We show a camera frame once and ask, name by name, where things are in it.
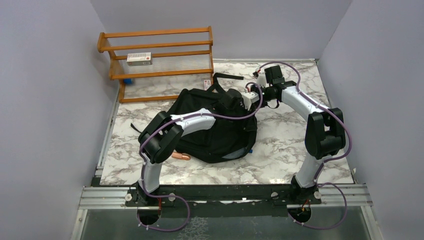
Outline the black student backpack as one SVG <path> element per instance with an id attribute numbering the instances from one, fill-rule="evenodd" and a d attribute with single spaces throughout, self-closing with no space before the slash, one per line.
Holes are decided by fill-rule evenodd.
<path id="1" fill-rule="evenodd" d="M 171 152 L 188 154 L 205 163 L 215 164 L 236 160 L 248 154 L 256 142 L 257 118 L 251 114 L 235 114 L 232 107 L 241 93 L 235 89 L 225 91 L 219 78 L 243 80 L 242 76 L 215 73 L 208 90 L 183 89 L 168 111 L 159 112 L 140 132 L 138 142 L 143 144 L 159 127 L 169 123 L 173 115 L 191 115 L 201 109 L 219 117 L 209 129 L 189 133 L 173 123 L 155 135 L 143 148 L 152 163 L 162 163 Z"/>

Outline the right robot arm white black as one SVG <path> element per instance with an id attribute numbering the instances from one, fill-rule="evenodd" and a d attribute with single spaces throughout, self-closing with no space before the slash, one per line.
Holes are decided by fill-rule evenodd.
<path id="1" fill-rule="evenodd" d="M 299 81 L 286 81 L 276 63 L 270 67 L 258 67 L 253 76 L 258 85 L 250 90 L 263 98 L 262 106 L 277 100 L 291 107 L 306 121 L 304 144 L 307 154 L 288 190 L 289 199 L 300 204 L 317 188 L 316 181 L 324 164 L 346 146 L 343 112 L 312 99 L 300 89 Z"/>

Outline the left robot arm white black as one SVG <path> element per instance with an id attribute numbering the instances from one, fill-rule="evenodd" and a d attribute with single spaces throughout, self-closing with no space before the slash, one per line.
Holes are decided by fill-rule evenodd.
<path id="1" fill-rule="evenodd" d="M 155 203 L 162 164 L 174 151 L 207 164 L 237 160 L 252 150 L 257 130 L 257 118 L 245 109 L 239 91 L 183 89 L 171 108 L 140 132 L 138 199 Z"/>

